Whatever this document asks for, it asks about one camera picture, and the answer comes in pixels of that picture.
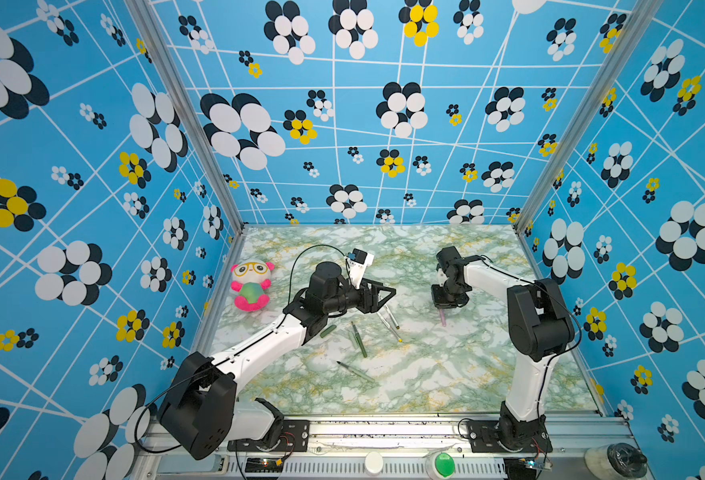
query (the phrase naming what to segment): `marble tabletop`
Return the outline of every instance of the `marble tabletop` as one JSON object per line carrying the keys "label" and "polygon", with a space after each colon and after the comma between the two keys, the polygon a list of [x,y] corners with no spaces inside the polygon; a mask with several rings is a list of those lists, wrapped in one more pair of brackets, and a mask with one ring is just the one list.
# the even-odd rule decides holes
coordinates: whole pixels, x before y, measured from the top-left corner
{"label": "marble tabletop", "polygon": [[[435,254],[454,245],[463,256],[486,254],[514,274],[532,276],[511,226],[276,226],[246,229],[241,261],[276,264],[270,304],[242,312],[230,291],[212,352],[248,338],[281,315],[296,256],[314,244],[330,244],[347,253],[353,248],[375,255],[365,276],[397,289],[388,305],[397,317],[403,342],[386,330],[378,316],[350,311],[328,325],[326,338],[273,362],[251,380],[241,398],[261,397],[285,414],[385,412],[498,412],[514,373],[516,350],[507,334],[507,308],[487,293],[474,290],[461,309],[446,310],[447,326],[431,303]],[[333,249],[318,247],[296,264],[293,293],[307,286],[316,264],[335,261]],[[368,357],[350,336],[354,322]],[[345,362],[377,380],[367,382],[342,369]],[[558,361],[549,384],[548,410],[595,410],[596,406],[570,353]]]}

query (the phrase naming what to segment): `blue patterned wallpaper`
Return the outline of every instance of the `blue patterned wallpaper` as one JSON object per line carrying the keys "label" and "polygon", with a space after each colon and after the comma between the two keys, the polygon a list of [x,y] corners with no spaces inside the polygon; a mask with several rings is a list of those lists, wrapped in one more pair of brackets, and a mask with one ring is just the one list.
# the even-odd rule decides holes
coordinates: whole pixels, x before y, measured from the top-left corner
{"label": "blue patterned wallpaper", "polygon": [[665,0],[525,235],[655,477],[705,480],[705,2]]}
{"label": "blue patterned wallpaper", "polygon": [[515,221],[634,3],[151,2],[252,224]]}
{"label": "blue patterned wallpaper", "polygon": [[152,58],[122,2],[0,3],[0,479],[125,476],[221,271]]}

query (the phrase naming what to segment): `robotic arm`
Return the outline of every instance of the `robotic arm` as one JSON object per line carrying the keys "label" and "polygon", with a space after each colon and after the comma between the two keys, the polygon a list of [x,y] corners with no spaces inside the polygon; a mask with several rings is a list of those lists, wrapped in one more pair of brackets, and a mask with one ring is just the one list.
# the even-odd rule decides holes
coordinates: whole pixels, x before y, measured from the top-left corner
{"label": "robotic arm", "polygon": [[501,404],[497,433],[503,447],[520,450],[544,431],[543,400],[549,378],[558,355],[574,338],[560,289],[551,279],[521,279],[493,266],[486,256],[463,258],[454,246],[437,254],[437,279],[432,299],[438,309],[465,306],[473,287],[507,301],[517,365],[510,392]]}
{"label": "robotic arm", "polygon": [[[339,265],[318,264],[309,285],[296,293],[282,318],[210,358],[191,353],[158,410],[160,425],[196,460],[223,441],[251,438],[264,449],[277,444],[283,432],[281,412],[263,398],[236,402],[236,397],[270,363],[326,328],[329,313],[341,316],[352,308],[377,312],[395,296],[395,289],[363,277],[373,260],[373,255],[353,250],[346,259],[348,279]],[[380,293],[387,295],[380,299]]]}

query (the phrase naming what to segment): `plush toy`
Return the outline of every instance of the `plush toy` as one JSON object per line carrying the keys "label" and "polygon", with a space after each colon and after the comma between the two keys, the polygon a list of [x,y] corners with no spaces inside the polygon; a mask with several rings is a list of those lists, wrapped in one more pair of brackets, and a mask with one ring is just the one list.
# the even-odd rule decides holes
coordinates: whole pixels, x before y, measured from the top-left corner
{"label": "plush toy", "polygon": [[272,262],[246,262],[232,267],[235,279],[232,289],[240,293],[235,298],[235,306],[244,312],[253,312],[264,308],[270,297],[264,292],[272,284],[270,277],[275,269]]}

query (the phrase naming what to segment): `green bottle cap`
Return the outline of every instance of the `green bottle cap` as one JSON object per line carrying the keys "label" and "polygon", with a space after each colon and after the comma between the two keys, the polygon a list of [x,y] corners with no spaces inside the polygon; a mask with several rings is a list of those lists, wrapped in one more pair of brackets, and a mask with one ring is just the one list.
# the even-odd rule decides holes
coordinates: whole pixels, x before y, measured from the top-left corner
{"label": "green bottle cap", "polygon": [[453,457],[447,453],[442,453],[435,458],[435,470],[444,477],[450,477],[456,470],[456,465],[453,463]]}

